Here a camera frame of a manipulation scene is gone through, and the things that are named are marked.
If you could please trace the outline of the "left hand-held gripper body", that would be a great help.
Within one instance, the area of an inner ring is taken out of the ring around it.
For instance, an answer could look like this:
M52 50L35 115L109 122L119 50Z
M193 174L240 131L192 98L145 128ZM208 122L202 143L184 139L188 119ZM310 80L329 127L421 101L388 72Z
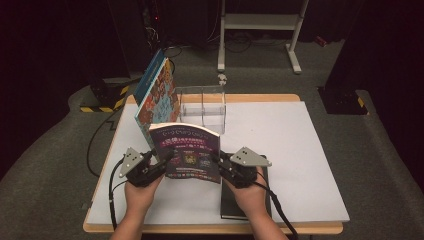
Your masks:
M126 177L136 187L147 187L165 173L159 167L159 161L153 164L145 160L145 153L139 153L129 147L124 154L119 177Z

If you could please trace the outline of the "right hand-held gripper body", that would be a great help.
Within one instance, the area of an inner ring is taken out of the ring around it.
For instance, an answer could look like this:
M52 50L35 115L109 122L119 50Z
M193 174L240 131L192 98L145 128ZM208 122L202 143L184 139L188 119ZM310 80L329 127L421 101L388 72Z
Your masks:
M229 181L236 188L247 188L257 179L257 168L268 168L272 163L265 155L259 155L248 147L242 147L230 155L232 178Z

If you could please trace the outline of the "purple paperback book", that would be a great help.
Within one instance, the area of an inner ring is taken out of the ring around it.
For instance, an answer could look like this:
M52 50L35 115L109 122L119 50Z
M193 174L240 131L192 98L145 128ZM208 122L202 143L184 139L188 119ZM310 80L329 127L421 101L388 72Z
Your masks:
M221 183L211 153L220 151L220 134L189 123L156 123L149 128L154 149L159 154L173 150L165 175L171 179L195 178Z

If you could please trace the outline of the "thick black book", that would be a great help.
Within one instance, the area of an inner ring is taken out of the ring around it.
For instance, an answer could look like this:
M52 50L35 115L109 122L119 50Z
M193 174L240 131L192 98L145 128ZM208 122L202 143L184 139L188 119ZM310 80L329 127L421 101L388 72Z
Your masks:
M265 180L268 180L268 168L262 168ZM246 220L247 217L236 203L235 196L230 188L223 183L221 190L220 214L222 219Z

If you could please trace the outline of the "clear acrylic book rack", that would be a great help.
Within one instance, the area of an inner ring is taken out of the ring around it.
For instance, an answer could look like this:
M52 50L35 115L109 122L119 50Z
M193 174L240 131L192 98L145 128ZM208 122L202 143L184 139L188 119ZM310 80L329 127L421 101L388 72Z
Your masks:
M225 133L226 95L222 86L177 87L181 122L203 126L218 134Z

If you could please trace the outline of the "green and blue picture book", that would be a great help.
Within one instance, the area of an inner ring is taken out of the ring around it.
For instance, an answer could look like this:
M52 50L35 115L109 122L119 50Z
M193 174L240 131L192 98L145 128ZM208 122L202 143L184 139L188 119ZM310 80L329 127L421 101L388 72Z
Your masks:
M166 58L151 92L145 100L139 119L150 119L151 124L175 122L179 116L179 111L179 99L176 93L171 61Z

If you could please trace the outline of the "dark blue picture book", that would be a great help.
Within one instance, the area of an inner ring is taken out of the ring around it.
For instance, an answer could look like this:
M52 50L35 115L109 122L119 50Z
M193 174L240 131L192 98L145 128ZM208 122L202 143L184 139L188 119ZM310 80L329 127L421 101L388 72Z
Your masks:
M156 82L156 79L160 73L160 71L163 68L163 64L166 60L165 54L162 49L159 49L154 57L152 58L151 62L149 63L146 71L144 72L141 80L139 81L138 85L136 86L136 89L133 93L134 99L136 101L136 104L138 106L137 112L134 115L134 119L137 123L137 125L140 128L140 131L142 132L148 146L150 148L153 147L153 142L151 140L151 137L148 133L148 127L151 124L151 120L140 120L139 115L142 113L142 107L144 106L145 100L149 96L151 89Z

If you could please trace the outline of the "person's right hand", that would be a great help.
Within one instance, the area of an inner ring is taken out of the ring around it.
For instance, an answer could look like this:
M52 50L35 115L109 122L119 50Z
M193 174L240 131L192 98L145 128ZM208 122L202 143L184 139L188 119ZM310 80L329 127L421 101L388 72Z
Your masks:
M238 189L228 180L225 180L225 184L233 192L236 203L250 221L268 217L265 203L266 191L263 188L253 184L248 188Z

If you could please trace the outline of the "person's left hand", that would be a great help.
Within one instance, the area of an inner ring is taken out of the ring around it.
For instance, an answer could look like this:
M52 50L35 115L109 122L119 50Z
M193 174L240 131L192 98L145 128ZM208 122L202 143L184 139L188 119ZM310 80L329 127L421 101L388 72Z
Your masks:
M145 215L154 201L155 192L162 179L163 177L160 176L147 187L136 187L131 183L126 183L126 212L131 215Z

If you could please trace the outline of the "white table board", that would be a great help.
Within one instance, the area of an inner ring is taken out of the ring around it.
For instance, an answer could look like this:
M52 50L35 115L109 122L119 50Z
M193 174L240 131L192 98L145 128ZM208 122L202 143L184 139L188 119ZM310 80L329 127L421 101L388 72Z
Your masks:
M290 222L350 220L304 102L229 103L226 108L221 149L233 153L245 146L272 162L270 188ZM145 222L224 224L220 204L219 184L165 178Z

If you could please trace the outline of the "black yellow striped stand base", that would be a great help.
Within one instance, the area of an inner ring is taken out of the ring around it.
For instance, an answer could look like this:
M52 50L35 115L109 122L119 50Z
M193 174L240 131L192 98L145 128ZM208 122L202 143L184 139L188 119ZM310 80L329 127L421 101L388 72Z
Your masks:
M117 111L124 104L128 89L127 84L108 84L103 80L91 84L80 103L80 110L85 113Z
M319 87L318 93L328 114L367 115L363 99L355 91L339 91Z

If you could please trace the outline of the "dark equipment rack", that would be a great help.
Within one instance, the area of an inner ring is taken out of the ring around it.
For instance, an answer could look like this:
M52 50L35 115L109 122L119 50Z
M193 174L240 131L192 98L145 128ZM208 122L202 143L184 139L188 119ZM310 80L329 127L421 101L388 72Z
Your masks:
M130 76L141 75L159 48L154 0L108 0L124 62Z

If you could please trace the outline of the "dark curtain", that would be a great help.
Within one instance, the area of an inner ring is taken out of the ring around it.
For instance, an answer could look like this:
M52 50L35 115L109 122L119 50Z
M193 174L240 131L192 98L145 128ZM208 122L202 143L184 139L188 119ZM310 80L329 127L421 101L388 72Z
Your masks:
M368 91L424 191L424 0L364 0L325 88Z
M0 181L89 72L126 74L108 0L0 0Z

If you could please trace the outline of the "white metal stand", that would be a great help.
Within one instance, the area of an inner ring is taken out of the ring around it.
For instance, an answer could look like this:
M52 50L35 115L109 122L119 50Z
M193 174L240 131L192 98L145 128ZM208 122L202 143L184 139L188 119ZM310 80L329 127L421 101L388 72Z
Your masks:
M301 74L302 69L295 53L296 44L308 8L309 0L302 0L302 5L297 14L238 14L227 13L225 0L222 0L220 16L219 50L217 58L217 71L225 72L225 32L227 30L276 30L291 31L291 41L285 45L293 72Z

